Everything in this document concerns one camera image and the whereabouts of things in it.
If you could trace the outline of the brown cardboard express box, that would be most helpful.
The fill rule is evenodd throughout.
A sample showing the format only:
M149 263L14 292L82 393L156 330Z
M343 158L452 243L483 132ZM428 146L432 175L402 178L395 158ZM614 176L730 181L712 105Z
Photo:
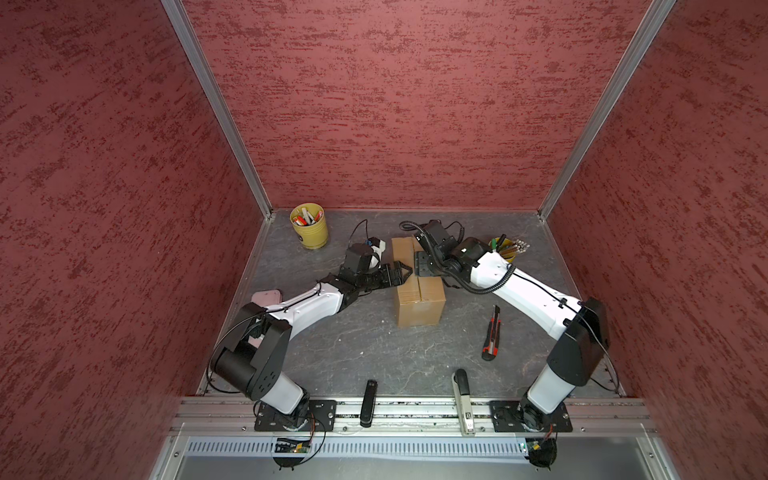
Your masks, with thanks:
M438 325L446 304L442 280L417 275L416 254L423 249L415 238L393 238L391 244L393 260L412 269L408 280L396 288L397 326L404 329Z

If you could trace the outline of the red black utility knife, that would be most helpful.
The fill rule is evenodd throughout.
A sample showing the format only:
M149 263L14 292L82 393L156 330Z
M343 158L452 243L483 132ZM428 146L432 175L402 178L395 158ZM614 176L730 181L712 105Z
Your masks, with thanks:
M495 305L493 309L493 315L491 316L488 324L486 338L481 351L481 358L484 361L493 361L498 355L500 327L500 307Z

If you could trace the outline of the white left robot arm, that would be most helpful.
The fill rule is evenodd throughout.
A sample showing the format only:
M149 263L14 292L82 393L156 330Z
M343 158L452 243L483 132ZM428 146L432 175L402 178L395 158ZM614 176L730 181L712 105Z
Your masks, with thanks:
M275 410L285 429L303 428L310 421L309 393L282 372L290 341L361 296L401 286L413 274L413 268L400 261L385 263L379 251L386 243L374 242L349 246L339 271L303 294L271 306L244 305L215 346L209 371L248 399Z

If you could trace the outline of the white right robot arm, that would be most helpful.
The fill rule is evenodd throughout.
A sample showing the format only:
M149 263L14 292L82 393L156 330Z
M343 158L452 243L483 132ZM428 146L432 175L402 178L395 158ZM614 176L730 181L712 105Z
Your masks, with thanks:
M454 237L438 220L400 223L412 232L436 276L450 278L475 295L494 294L533 320L555 340L546 365L519 403L529 431L542 431L577 387L591 379L610 345L605 306L579 300L528 275L503 258L500 249L474 237Z

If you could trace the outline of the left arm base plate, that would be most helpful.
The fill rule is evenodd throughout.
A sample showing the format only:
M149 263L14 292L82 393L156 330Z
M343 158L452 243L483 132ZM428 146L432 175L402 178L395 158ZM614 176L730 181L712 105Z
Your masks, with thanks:
M257 432L310 432L313 427L320 432L334 428L337 402L335 400L304 399L291 414L258 402L253 405L254 430Z

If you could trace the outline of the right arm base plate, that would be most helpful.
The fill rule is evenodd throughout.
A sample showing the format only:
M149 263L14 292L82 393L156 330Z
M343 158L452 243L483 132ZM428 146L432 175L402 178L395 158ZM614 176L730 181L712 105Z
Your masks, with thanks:
M571 433L573 426L564 403L553 412L544 413L527 399L489 402L496 433Z

